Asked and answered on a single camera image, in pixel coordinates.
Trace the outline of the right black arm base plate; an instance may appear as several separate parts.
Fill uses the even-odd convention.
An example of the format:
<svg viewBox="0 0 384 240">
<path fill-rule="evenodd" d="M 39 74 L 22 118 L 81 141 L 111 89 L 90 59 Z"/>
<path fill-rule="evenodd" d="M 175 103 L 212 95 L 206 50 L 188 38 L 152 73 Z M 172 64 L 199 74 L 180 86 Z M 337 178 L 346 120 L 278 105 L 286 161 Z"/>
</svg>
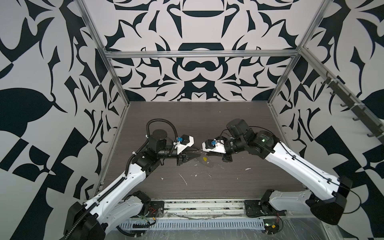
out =
<svg viewBox="0 0 384 240">
<path fill-rule="evenodd" d="M 261 200 L 245 200 L 245 212 L 249 218 L 270 217 L 270 216 L 285 216 L 285 211 L 278 211 L 269 203 Z"/>
</svg>

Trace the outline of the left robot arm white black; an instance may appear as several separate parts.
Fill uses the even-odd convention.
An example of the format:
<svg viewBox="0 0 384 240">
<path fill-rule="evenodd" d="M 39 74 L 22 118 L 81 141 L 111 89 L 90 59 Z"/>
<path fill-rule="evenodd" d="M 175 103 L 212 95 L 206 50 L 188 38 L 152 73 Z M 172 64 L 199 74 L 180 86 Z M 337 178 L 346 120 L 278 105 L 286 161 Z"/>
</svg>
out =
<svg viewBox="0 0 384 240">
<path fill-rule="evenodd" d="M 189 161 L 187 149 L 194 137 L 182 135 L 171 140 L 164 130 L 155 130 L 133 153 L 124 172 L 102 192 L 84 204 L 75 203 L 68 210 L 64 240 L 103 240 L 124 221 L 148 213 L 151 199 L 141 191 L 131 190 L 143 182 L 165 159 L 177 165 Z"/>
</svg>

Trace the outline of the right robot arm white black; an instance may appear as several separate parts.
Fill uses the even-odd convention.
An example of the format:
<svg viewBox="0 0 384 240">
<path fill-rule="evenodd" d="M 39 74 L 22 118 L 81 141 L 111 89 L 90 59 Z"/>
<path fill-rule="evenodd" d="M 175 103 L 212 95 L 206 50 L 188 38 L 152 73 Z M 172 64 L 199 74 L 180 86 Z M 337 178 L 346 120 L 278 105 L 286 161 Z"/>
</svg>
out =
<svg viewBox="0 0 384 240">
<path fill-rule="evenodd" d="M 280 167 L 306 187 L 301 192 L 267 190 L 259 201 L 257 216 L 297 211 L 311 213 L 329 225 L 339 223 L 353 184 L 349 178 L 336 177 L 317 168 L 272 132 L 266 129 L 254 132 L 243 119 L 230 121 L 226 128 L 230 137 L 218 136 L 204 141 L 204 152 L 221 156 L 227 163 L 232 162 L 234 154 L 247 152 Z"/>
</svg>

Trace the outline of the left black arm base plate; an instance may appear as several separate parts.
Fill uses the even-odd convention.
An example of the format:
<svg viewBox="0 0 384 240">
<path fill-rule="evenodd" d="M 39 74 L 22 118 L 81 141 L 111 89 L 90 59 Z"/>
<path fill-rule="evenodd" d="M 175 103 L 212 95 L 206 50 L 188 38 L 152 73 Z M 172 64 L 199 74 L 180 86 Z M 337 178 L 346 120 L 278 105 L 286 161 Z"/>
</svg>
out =
<svg viewBox="0 0 384 240">
<path fill-rule="evenodd" d="M 164 201 L 151 201 L 148 203 L 144 203 L 141 215 L 148 218 L 156 218 L 164 214 L 164 208 Z"/>
</svg>

